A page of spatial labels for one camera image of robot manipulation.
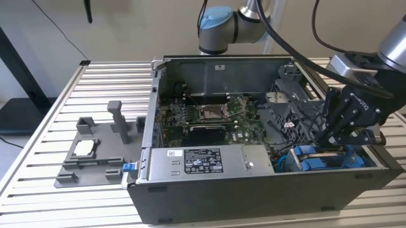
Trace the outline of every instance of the blue release tab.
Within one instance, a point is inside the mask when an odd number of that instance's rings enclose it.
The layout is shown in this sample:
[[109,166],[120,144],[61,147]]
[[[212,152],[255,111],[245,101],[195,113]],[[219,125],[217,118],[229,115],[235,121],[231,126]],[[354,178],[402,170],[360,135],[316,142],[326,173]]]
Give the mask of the blue release tab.
[[132,172],[132,171],[135,171],[135,163],[123,164],[123,172]]
[[203,15],[200,29],[211,29],[221,25],[232,16],[232,9],[228,6],[209,7]]

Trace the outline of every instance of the aluminum table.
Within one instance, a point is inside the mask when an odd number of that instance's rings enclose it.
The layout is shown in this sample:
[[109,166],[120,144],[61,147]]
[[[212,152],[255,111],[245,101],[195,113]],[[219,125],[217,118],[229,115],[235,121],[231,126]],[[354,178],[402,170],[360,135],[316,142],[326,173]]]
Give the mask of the aluminum table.
[[[312,59],[326,66],[328,59]],[[324,76],[327,84],[342,85]],[[151,62],[92,62],[81,66],[26,143],[1,182],[0,227],[72,228],[147,227],[120,185],[56,189],[54,177],[76,134],[76,121],[92,116],[112,122],[109,100],[121,100],[127,120],[147,113]],[[386,149],[406,168],[406,119],[394,113],[382,132]],[[406,173],[382,190],[364,192],[342,211],[173,224],[168,227],[403,227],[406,226]]]

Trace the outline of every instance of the warning label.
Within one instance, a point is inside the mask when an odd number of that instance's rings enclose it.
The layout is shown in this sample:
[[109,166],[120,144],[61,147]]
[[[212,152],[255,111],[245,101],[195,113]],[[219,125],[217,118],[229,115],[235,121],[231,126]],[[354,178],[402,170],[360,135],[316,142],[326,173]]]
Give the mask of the warning label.
[[220,149],[184,150],[184,172],[187,174],[223,172]]

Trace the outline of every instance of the barcode sticker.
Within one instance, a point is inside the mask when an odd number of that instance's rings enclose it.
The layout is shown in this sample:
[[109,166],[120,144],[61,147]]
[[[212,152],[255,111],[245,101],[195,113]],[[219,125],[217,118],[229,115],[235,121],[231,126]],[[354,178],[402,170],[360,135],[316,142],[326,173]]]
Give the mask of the barcode sticker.
[[181,157],[183,156],[183,150],[168,150],[167,151],[168,157]]

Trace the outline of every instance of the black cable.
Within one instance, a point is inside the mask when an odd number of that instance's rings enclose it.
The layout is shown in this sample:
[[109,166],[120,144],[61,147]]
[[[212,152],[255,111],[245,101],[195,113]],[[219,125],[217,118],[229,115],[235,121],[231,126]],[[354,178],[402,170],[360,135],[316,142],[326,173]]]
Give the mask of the black cable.
[[208,0],[203,1],[203,5],[201,5],[201,8],[200,8],[200,13],[199,13],[199,17],[197,17],[197,37],[200,35],[200,25],[201,25],[203,15],[204,15],[204,12],[205,12],[207,1]]
[[17,145],[17,144],[13,144],[13,143],[10,143],[10,142],[8,142],[8,141],[5,141],[5,139],[2,139],[1,137],[0,137],[0,140],[2,141],[2,142],[5,142],[6,144],[9,144],[9,145],[12,145],[12,146],[16,146],[16,147],[18,147],[18,148],[24,148],[22,146],[20,146],[20,145]]
[[83,57],[85,58],[85,60],[88,60],[88,57],[83,54],[83,52],[80,51],[80,49],[76,47],[76,45],[71,42],[71,40],[68,39],[68,37],[65,36],[63,30],[58,28],[58,26],[56,25],[56,23],[53,22],[53,20],[48,17],[48,15],[45,14],[44,10],[41,9],[41,7],[37,5],[34,0],[30,0],[33,2],[33,4],[37,6],[38,10],[42,12],[42,14],[45,15],[45,17],[49,19],[49,21],[52,22],[52,24],[56,26],[57,30],[61,32],[65,40],[72,44],[72,46],[76,48],[76,50],[80,52],[80,54],[83,55]]
[[327,44],[319,37],[318,37],[318,32],[316,32],[316,10],[318,10],[318,4],[319,0],[315,2],[315,6],[312,7],[312,13],[311,13],[311,31],[312,31],[312,36],[315,37],[316,41],[319,42],[320,45],[323,45],[326,48],[330,48],[334,51],[346,53],[347,51]]
[[275,154],[280,153],[286,148],[294,146],[294,145],[307,145],[308,143],[311,143],[311,141],[307,141],[304,143],[300,142],[292,142],[291,144],[288,144],[287,146],[282,147],[279,150],[275,151]]
[[355,82],[354,80],[340,76],[339,74],[328,71],[326,68],[320,67],[318,64],[315,64],[310,59],[307,59],[291,46],[290,44],[283,40],[283,38],[279,36],[279,34],[276,33],[276,31],[272,29],[268,21],[267,21],[267,17],[264,14],[264,9],[261,7],[261,3],[260,0],[255,0],[256,3],[256,7],[257,7],[257,14],[259,14],[259,19],[260,22],[264,25],[266,28],[266,32],[268,33],[268,35],[272,37],[272,39],[275,40],[275,42],[280,45],[280,47],[292,55],[292,57],[300,62],[303,63],[306,66],[308,66],[311,69],[314,69],[316,72],[319,72],[322,75],[324,75],[326,77],[334,79],[335,81],[338,81],[342,84],[346,85],[351,85],[356,88],[359,88],[360,90],[363,90],[364,92],[375,95],[375,96],[380,96],[383,98],[392,98],[394,95],[391,93],[388,93],[384,90],[380,89],[375,89],[367,85],[363,85],[358,82]]
[[312,129],[312,125],[315,125],[316,120],[318,120],[318,118],[319,118],[320,115],[322,115],[322,113],[319,113],[319,114],[312,118],[312,120],[311,120],[310,128],[308,128],[308,131],[307,131],[308,137],[311,137],[311,136],[310,136],[310,132],[311,132],[311,129]]

